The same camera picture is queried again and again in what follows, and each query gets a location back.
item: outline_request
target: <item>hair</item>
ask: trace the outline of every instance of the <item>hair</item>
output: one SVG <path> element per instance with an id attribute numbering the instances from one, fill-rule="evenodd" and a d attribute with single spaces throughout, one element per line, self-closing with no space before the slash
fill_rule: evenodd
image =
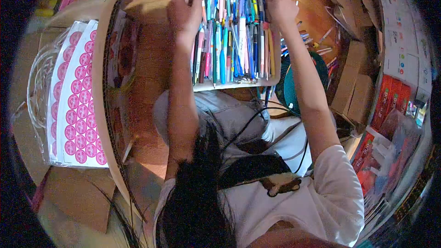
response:
<path id="1" fill-rule="evenodd" d="M 175 186 L 158 216 L 157 247 L 236 247 L 233 214 L 229 210 L 227 217 L 218 196 L 222 163 L 218 134 L 207 124 L 192 162 L 179 163 Z"/>

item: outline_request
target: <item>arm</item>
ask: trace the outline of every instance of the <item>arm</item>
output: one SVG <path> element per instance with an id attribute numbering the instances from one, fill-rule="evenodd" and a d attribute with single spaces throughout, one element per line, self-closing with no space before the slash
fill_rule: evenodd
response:
<path id="1" fill-rule="evenodd" d="M 315 162 L 325 149 L 340 144 L 340 141 L 329 115 L 322 82 L 295 26 L 299 8 L 292 0 L 267 1 L 271 17 L 289 49 L 295 93 L 311 148 L 311 158 Z"/>
<path id="2" fill-rule="evenodd" d="M 168 95 L 170 150 L 166 180 L 175 177 L 180 161 L 190 162 L 193 159 L 193 148 L 199 130 L 189 64 L 193 41 L 202 19 L 201 2 L 202 0 L 172 0 L 167 9 L 170 25 L 175 33 L 175 52 Z"/>

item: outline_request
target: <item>pink circular sticker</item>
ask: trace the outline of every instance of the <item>pink circular sticker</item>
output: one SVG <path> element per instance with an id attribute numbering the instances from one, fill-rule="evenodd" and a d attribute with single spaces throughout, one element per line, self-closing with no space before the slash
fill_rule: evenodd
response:
<path id="1" fill-rule="evenodd" d="M 64 151 L 69 155 L 74 155 L 77 151 L 77 147 L 75 146 L 75 143 L 72 141 L 67 141 L 64 144 Z"/>
<path id="2" fill-rule="evenodd" d="M 52 143 L 52 154 L 57 155 L 57 141 Z"/>
<path id="3" fill-rule="evenodd" d="M 87 65 L 85 71 L 86 71 L 86 73 L 87 73 L 88 75 L 90 75 L 90 76 L 92 75 L 92 64 L 91 64 L 91 63 L 89 63 L 89 64 Z"/>
<path id="4" fill-rule="evenodd" d="M 78 95 L 81 103 L 88 103 L 90 101 L 90 92 L 88 90 L 82 90 Z"/>
<path id="5" fill-rule="evenodd" d="M 75 46 L 70 45 L 66 48 L 66 50 L 64 50 L 63 52 L 63 59 L 65 62 L 70 62 L 72 55 L 74 54 L 75 51 Z"/>
<path id="6" fill-rule="evenodd" d="M 51 135 L 56 140 L 57 139 L 57 122 L 53 122 L 51 125 Z"/>
<path id="7" fill-rule="evenodd" d="M 87 53 L 92 53 L 92 52 L 93 52 L 93 45 L 94 45 L 94 42 L 93 42 L 93 41 L 88 41 L 88 42 L 86 42 L 85 45 L 84 45 L 84 50 L 85 50 Z"/>
<path id="8" fill-rule="evenodd" d="M 84 164 L 85 161 L 87 160 L 87 156 L 85 156 L 84 151 L 77 150 L 77 152 L 75 153 L 75 159 L 78 161 L 78 163 Z"/>
<path id="9" fill-rule="evenodd" d="M 93 30 L 93 31 L 90 33 L 90 39 L 91 39 L 92 41 L 95 41 L 95 36 L 96 36 L 96 30 Z"/>
<path id="10" fill-rule="evenodd" d="M 85 124 L 85 121 L 78 120 L 77 123 L 75 124 L 75 129 L 79 134 L 84 134 L 85 131 L 87 130 L 87 125 Z"/>
<path id="11" fill-rule="evenodd" d="M 69 109 L 66 112 L 66 122 L 68 122 L 68 124 L 74 124 L 77 121 L 77 113 L 75 112 L 75 110 Z"/>
<path id="12" fill-rule="evenodd" d="M 95 113 L 95 108 L 93 107 L 93 100 L 90 100 L 89 102 L 89 112 Z"/>
<path id="13" fill-rule="evenodd" d="M 80 40 L 82 33 L 80 31 L 76 31 L 72 34 L 72 36 L 69 38 L 69 41 L 72 45 L 77 45 L 78 41 Z"/>
<path id="14" fill-rule="evenodd" d="M 83 135 L 76 135 L 75 145 L 77 146 L 77 148 L 85 148 L 85 146 L 87 145 L 85 137 Z"/>
<path id="15" fill-rule="evenodd" d="M 91 89 L 92 88 L 92 76 L 86 76 L 84 78 L 83 87 L 84 87 L 84 89 Z"/>
<path id="16" fill-rule="evenodd" d="M 90 63 L 90 55 L 88 53 L 82 53 L 80 56 L 80 64 L 88 65 Z"/>
<path id="17" fill-rule="evenodd" d="M 98 137 L 97 133 L 95 130 L 93 129 L 88 129 L 85 132 L 85 139 L 89 142 L 89 143 L 95 143 L 96 138 Z"/>
<path id="18" fill-rule="evenodd" d="M 89 116 L 87 116 L 87 118 L 85 119 L 85 123 L 91 129 L 96 127 L 95 114 L 90 114 Z"/>
<path id="19" fill-rule="evenodd" d="M 61 89 L 63 88 L 63 82 L 59 81 L 54 86 L 53 95 L 55 100 L 59 101 L 59 97 L 61 96 Z"/>
<path id="20" fill-rule="evenodd" d="M 68 140 L 74 140 L 75 136 L 77 135 L 76 130 L 73 125 L 68 125 L 64 129 L 64 135 Z"/>
<path id="21" fill-rule="evenodd" d="M 52 119 L 54 119 L 56 121 L 57 115 L 58 115 L 58 101 L 53 103 L 53 105 L 51 107 L 51 114 L 52 114 Z"/>
<path id="22" fill-rule="evenodd" d="M 105 165 L 107 163 L 107 159 L 106 156 L 104 155 L 104 152 L 98 152 L 96 154 L 96 161 L 100 165 Z"/>
<path id="23" fill-rule="evenodd" d="M 87 115 L 89 114 L 89 111 L 87 110 L 87 106 L 80 104 L 77 108 L 77 114 L 80 119 L 86 118 Z"/>
<path id="24" fill-rule="evenodd" d="M 75 78 L 78 80 L 81 80 L 85 77 L 85 67 L 84 66 L 78 66 L 77 69 L 75 69 Z"/>
<path id="25" fill-rule="evenodd" d="M 64 76 L 66 75 L 66 71 L 68 69 L 68 66 L 69 66 L 68 62 L 64 62 L 59 65 L 58 70 L 57 70 L 57 76 L 58 76 L 59 80 L 61 80 L 61 81 L 64 80 Z"/>
<path id="26" fill-rule="evenodd" d="M 80 93 L 81 89 L 82 89 L 81 81 L 80 80 L 74 80 L 72 82 L 72 84 L 71 84 L 71 91 L 72 91 L 72 93 L 78 94 L 78 93 Z"/>
<path id="27" fill-rule="evenodd" d="M 96 155 L 96 146 L 94 144 L 87 144 L 85 146 L 85 153 L 88 157 L 95 157 Z"/>
<path id="28" fill-rule="evenodd" d="M 77 108 L 79 104 L 80 104 L 80 99 L 78 98 L 78 96 L 76 96 L 75 94 L 69 96 L 68 106 L 71 109 Z"/>
<path id="29" fill-rule="evenodd" d="M 96 146 L 96 148 L 97 148 L 99 151 L 103 151 L 103 145 L 101 144 L 101 139 L 100 139 L 100 138 L 98 138 L 98 139 L 96 140 L 95 146 Z"/>

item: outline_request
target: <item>wooden floor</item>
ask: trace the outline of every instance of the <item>wooden floor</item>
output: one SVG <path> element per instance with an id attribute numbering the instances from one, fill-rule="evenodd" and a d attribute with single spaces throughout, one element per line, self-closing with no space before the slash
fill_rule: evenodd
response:
<path id="1" fill-rule="evenodd" d="M 125 0 L 126 10 L 143 23 L 138 51 L 137 78 L 130 92 L 132 120 L 130 127 L 138 136 L 132 153 L 136 161 L 164 178 L 168 148 L 153 125 L 152 107 L 157 97 L 167 89 L 171 61 L 171 39 L 165 7 L 170 0 Z M 302 21 L 300 30 L 306 30 L 318 41 L 331 27 L 334 20 L 325 11 L 330 0 L 298 0 Z M 335 31 L 323 41 L 334 47 Z M 324 57 L 330 61 L 337 52 Z"/>

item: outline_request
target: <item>person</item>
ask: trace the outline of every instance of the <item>person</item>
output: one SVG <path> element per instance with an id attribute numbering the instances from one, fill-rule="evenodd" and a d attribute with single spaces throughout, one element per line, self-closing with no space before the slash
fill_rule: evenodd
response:
<path id="1" fill-rule="evenodd" d="M 169 146 L 153 224 L 156 247 L 353 246 L 364 226 L 362 189 L 340 145 L 322 83 L 297 30 L 298 7 L 292 0 L 267 0 L 271 23 L 290 52 L 314 178 L 296 178 L 300 179 L 296 183 L 300 187 L 293 188 L 297 190 L 270 195 L 260 181 L 225 185 L 225 174 L 254 173 L 265 169 L 266 163 L 276 163 L 280 154 L 291 150 L 293 155 L 290 144 L 295 141 L 290 133 L 274 144 L 279 137 L 275 132 L 284 123 L 287 128 L 297 122 L 292 118 L 274 125 L 277 120 L 270 120 L 258 101 L 240 102 L 220 91 L 193 92 L 189 62 L 201 22 L 201 2 L 172 0 L 168 6 L 175 52 L 169 90 L 153 110 L 157 131 Z M 262 154 L 240 149 L 260 139 L 271 145 Z M 276 170 L 279 174 L 287 171 L 283 164 Z"/>

